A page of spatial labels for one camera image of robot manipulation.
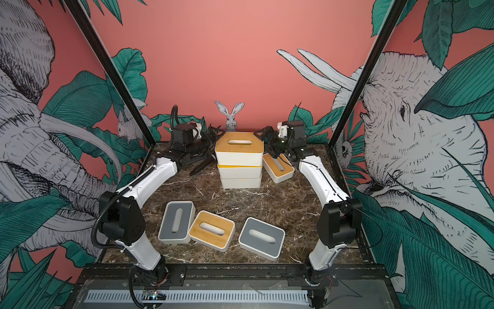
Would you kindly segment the yellow lid tissue box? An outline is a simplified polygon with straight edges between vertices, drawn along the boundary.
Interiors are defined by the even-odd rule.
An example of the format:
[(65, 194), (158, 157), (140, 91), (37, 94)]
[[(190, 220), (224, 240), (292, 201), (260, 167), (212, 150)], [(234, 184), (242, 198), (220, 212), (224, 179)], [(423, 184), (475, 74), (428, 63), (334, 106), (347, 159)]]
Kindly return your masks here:
[(258, 179), (262, 176), (262, 166), (217, 165), (222, 179)]

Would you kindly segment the large bamboo lid tissue box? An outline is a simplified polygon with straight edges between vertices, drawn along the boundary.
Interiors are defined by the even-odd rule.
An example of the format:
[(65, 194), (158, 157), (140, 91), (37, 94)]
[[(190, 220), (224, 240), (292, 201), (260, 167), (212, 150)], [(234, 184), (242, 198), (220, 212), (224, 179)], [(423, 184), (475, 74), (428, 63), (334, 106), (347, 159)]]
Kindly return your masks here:
[(250, 132), (227, 132), (215, 146), (220, 166), (260, 167), (264, 144)]

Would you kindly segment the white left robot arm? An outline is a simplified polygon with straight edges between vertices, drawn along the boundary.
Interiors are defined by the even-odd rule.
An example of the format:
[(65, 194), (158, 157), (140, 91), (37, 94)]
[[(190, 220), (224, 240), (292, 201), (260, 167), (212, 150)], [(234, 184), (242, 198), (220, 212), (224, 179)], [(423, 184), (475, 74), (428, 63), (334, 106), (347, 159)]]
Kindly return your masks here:
[(154, 165), (125, 187), (100, 196), (99, 216), (91, 230), (93, 246), (119, 249), (142, 270), (165, 270), (165, 258), (145, 234), (142, 207), (161, 185), (185, 166), (210, 157), (216, 142), (225, 133), (212, 126), (202, 133), (191, 124), (173, 128), (171, 141)]

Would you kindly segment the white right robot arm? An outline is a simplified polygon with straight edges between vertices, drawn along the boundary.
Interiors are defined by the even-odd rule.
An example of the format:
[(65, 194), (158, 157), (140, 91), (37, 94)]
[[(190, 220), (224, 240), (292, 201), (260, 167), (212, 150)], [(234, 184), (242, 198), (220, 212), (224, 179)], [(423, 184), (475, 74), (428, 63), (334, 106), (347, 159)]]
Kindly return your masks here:
[(273, 158), (284, 155), (310, 183), (322, 205), (316, 226), (319, 240), (308, 256), (308, 269), (329, 269), (337, 255), (354, 239), (361, 228), (362, 204), (351, 198), (325, 168), (319, 154), (307, 145), (301, 121), (282, 122), (278, 130), (266, 126), (254, 135), (264, 143)]

